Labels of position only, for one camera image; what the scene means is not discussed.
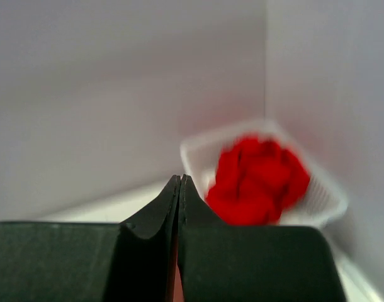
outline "white floor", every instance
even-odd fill
[[[152,201],[166,181],[125,192],[78,208],[40,218],[46,221],[120,222],[132,216]],[[358,268],[336,247],[332,246],[335,262],[346,296],[350,302],[380,302],[378,293],[368,283]]]

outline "gray wall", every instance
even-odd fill
[[[0,1],[0,220],[182,173],[263,114],[264,1]]]
[[[384,293],[384,0],[268,2],[266,114],[344,185],[330,231]]]

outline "crumpled red fabric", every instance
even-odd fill
[[[305,194],[310,176],[296,155],[255,135],[222,150],[206,202],[231,225],[276,223]]]

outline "white basket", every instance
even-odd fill
[[[215,168],[222,148],[245,133],[273,137],[280,144],[289,146],[311,173],[306,195],[293,209],[283,212],[281,225],[322,228],[345,214],[348,201],[339,186],[276,123],[262,119],[226,126],[182,142],[181,158],[185,171],[192,177],[203,200],[215,181]]]

